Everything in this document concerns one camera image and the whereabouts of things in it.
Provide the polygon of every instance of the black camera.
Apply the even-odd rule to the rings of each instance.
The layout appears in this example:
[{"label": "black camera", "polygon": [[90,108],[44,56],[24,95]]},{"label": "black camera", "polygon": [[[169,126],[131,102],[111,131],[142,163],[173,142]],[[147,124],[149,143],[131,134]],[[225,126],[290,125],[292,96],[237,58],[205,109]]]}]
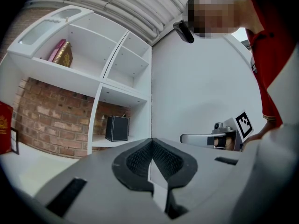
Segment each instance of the black camera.
[{"label": "black camera", "polygon": [[188,43],[194,42],[194,37],[184,20],[174,23],[173,28],[176,30],[183,41]]}]

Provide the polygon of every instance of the picture frame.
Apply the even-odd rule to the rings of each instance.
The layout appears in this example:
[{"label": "picture frame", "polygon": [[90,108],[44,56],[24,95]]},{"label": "picture frame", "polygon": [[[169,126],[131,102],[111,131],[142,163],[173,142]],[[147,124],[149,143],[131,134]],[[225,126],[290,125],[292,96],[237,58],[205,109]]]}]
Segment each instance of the picture frame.
[{"label": "picture frame", "polygon": [[11,132],[11,150],[15,154],[19,155],[19,132],[14,128],[10,128],[10,132]]}]

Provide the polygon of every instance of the brick wall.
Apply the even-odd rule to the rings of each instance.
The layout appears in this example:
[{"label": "brick wall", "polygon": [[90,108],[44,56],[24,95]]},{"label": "brick wall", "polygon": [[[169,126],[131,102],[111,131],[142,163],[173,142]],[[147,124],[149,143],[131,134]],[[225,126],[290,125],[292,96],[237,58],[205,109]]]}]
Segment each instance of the brick wall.
[{"label": "brick wall", "polygon": [[[19,13],[4,37],[0,60],[11,42],[30,24],[53,9],[26,9]],[[20,142],[41,151],[71,158],[87,155],[88,125],[94,98],[32,78],[23,79],[14,100],[12,126]],[[128,108],[99,102],[93,133],[104,135],[107,117],[130,116]]]}]

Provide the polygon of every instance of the floor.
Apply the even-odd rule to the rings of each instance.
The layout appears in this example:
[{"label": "floor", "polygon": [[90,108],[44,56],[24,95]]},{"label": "floor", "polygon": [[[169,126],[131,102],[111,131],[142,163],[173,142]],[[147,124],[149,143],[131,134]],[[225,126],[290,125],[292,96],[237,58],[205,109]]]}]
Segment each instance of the floor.
[{"label": "floor", "polygon": [[51,178],[61,173],[77,159],[44,153],[19,143],[19,153],[0,155],[0,162],[10,183],[34,196]]}]

